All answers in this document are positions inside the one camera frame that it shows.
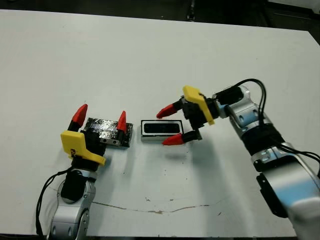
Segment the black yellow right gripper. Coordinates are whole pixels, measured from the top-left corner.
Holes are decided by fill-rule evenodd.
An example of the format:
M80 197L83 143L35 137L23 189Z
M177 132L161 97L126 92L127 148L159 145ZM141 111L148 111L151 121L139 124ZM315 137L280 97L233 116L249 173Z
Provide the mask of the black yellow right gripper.
M199 129L204 124L213 125L216 118L215 101L205 97L198 88L185 85L182 102L180 100L162 108L156 115L158 119L171 116L182 109L184 117L189 120L192 130L187 133L178 133L165 139L164 146L183 145L185 143L201 140Z

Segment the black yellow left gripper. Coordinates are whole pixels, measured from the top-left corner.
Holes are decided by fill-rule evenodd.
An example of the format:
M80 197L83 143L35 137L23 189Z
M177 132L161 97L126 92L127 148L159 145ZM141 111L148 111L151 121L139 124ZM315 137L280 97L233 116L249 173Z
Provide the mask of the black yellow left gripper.
M63 151L71 159L71 167L97 171L106 163L105 153L108 147L121 148L127 132L126 112L123 110L117 122L117 140L102 139L100 133L78 130L83 126L88 105L83 104L73 115L70 124L60 134Z

